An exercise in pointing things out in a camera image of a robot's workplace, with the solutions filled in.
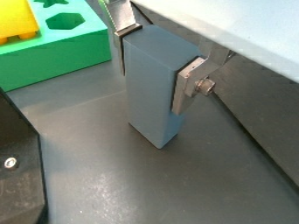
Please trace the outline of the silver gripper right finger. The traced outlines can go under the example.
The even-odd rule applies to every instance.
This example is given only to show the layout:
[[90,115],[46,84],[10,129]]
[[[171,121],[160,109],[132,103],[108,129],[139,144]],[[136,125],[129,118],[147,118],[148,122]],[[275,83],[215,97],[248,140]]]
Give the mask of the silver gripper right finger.
[[195,95],[208,95],[215,88],[209,75],[228,62],[235,52],[207,38],[200,38],[200,56],[177,73],[172,95],[172,112],[180,115],[191,106]]

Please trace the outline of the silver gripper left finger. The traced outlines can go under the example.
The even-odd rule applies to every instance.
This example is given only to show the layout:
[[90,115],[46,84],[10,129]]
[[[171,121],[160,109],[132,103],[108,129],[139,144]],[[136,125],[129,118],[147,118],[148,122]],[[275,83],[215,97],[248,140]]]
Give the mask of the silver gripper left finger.
[[118,52],[121,74],[125,73],[122,38],[143,26],[136,22],[129,0],[104,0],[106,15],[112,22],[113,41]]

